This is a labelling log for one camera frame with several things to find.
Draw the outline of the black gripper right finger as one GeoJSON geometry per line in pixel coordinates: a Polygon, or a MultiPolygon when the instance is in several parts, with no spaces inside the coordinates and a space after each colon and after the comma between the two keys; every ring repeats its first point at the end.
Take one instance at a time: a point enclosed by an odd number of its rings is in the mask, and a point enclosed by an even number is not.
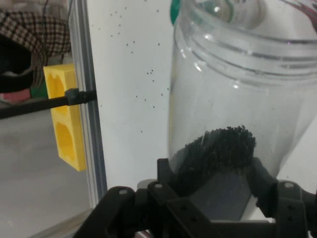
{"type": "Polygon", "coordinates": [[[277,238],[317,236],[317,194],[289,180],[278,180],[254,157],[247,181],[256,206],[267,218],[275,219],[277,238]]]}

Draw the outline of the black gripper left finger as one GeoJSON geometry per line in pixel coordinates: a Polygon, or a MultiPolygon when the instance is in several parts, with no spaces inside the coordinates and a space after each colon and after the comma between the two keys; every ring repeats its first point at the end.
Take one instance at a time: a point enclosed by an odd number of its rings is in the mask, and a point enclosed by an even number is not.
{"type": "Polygon", "coordinates": [[[132,238],[149,230],[156,238],[213,238],[213,224],[166,183],[168,159],[158,159],[158,178],[147,188],[111,188],[75,233],[76,238],[132,238]]]}

